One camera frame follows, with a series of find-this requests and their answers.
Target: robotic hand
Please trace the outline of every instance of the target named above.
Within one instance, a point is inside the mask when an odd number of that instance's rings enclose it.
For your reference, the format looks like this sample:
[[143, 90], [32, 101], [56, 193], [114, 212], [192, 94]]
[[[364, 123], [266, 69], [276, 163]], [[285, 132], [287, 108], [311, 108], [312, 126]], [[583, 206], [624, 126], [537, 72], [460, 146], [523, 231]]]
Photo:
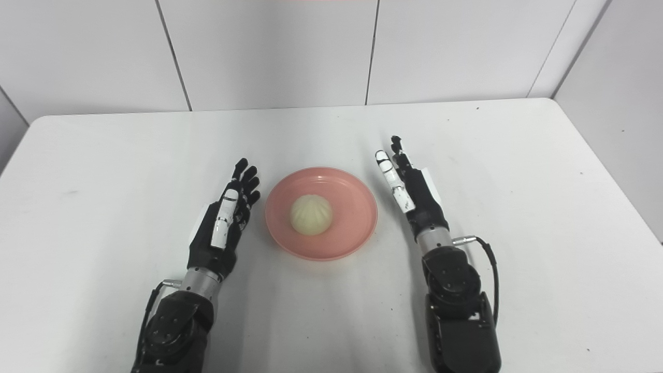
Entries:
[[[131, 373], [202, 371], [208, 333], [214, 324], [212, 297], [235, 267], [235, 249], [249, 222], [251, 207], [260, 198], [255, 190], [260, 183], [258, 170], [248, 166], [242, 158], [221, 198], [208, 206], [189, 246], [184, 280], [164, 280], [152, 291]], [[163, 286], [178, 290], [161, 300], [148, 322]]]
[[[476, 236], [451, 238], [427, 170], [412, 167], [398, 136], [391, 141], [398, 168], [383, 150], [375, 153], [375, 160], [422, 250], [431, 363], [439, 373], [496, 373], [502, 363], [495, 334], [499, 282], [493, 251]], [[468, 264], [467, 254], [456, 247], [474, 241], [481, 244], [493, 266], [494, 312], [481, 291], [479, 274]]]

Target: fingertip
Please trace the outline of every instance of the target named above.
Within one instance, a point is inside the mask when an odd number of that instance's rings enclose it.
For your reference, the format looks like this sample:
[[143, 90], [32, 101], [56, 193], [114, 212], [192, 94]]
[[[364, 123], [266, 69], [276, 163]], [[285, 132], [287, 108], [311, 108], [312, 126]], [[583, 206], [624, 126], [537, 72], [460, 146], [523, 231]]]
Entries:
[[253, 206], [253, 204], [258, 202], [259, 199], [260, 199], [260, 192], [256, 190], [255, 192], [251, 193], [251, 195], [248, 197], [247, 203], [249, 204], [249, 206]]

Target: palm of robotic hand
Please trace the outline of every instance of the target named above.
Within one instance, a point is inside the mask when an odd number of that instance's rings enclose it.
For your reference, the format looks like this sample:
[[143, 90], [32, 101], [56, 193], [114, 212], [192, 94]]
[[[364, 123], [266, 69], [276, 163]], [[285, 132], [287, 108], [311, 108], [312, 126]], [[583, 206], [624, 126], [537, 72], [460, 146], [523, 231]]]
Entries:
[[187, 268], [204, 267], [225, 279], [235, 267], [235, 250], [251, 217], [251, 207], [260, 199], [258, 170], [246, 158], [235, 165], [232, 179], [221, 198], [208, 206], [189, 245]]
[[442, 207], [433, 197], [425, 174], [412, 167], [403, 151], [400, 137], [392, 136], [391, 141], [391, 149], [394, 151], [393, 159], [398, 168], [394, 167], [384, 151], [378, 151], [375, 158], [392, 188], [396, 202], [408, 219], [415, 240], [425, 229], [442, 227], [449, 230]]

